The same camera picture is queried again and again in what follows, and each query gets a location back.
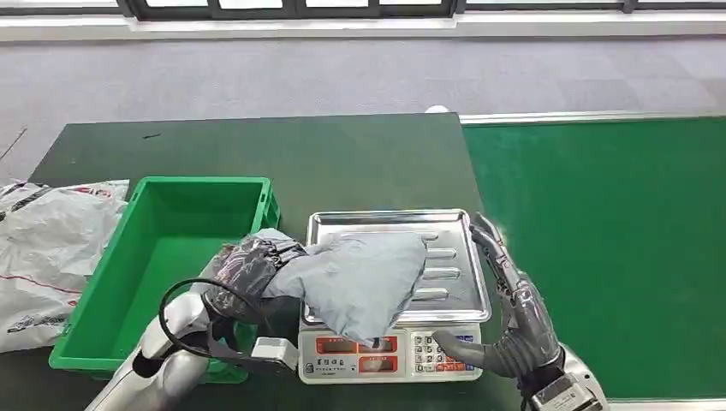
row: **green table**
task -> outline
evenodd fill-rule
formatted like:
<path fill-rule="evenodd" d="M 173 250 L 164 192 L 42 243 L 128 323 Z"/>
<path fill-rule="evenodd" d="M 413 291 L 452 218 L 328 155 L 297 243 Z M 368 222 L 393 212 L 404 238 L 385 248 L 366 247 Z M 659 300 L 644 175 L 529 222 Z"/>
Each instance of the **green table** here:
<path fill-rule="evenodd" d="M 483 203 L 544 294 L 559 337 L 609 396 L 723 397 L 726 120 L 641 117 L 463 117 L 463 128 L 453 114 L 73 124 L 32 180 L 269 176 L 282 228 L 298 238 L 314 211 L 472 212 Z M 291 336 L 295 309 L 283 317 L 292 319 Z M 494 314 L 485 339 L 501 331 Z M 79 409 L 100 390 L 101 382 L 47 368 L 47 354 L 0 355 L 0 377 L 10 381 L 0 390 L 13 398 L 11 409 Z M 514 385 L 488 373 L 470 384 L 368 386 L 253 376 L 239 386 L 199 387 L 181 409 L 211 401 L 269 409 L 519 406 Z"/>

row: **gray fabric package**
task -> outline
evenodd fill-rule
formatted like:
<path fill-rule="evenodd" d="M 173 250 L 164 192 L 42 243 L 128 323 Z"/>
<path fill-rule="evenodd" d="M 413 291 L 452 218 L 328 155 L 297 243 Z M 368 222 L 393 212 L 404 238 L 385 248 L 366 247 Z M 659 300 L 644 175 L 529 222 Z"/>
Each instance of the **gray fabric package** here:
<path fill-rule="evenodd" d="M 264 298 L 301 298 L 337 335 L 371 347 L 406 310 L 424 272 L 415 233 L 334 235 L 270 281 Z"/>

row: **printed plastic bag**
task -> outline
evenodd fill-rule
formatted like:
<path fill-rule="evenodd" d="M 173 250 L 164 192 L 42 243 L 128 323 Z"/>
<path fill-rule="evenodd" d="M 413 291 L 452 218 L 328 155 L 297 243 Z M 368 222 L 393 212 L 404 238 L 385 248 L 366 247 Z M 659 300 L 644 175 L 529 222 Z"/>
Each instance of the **printed plastic bag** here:
<path fill-rule="evenodd" d="M 0 188 L 0 352 L 52 345 L 126 205 L 128 180 Z"/>

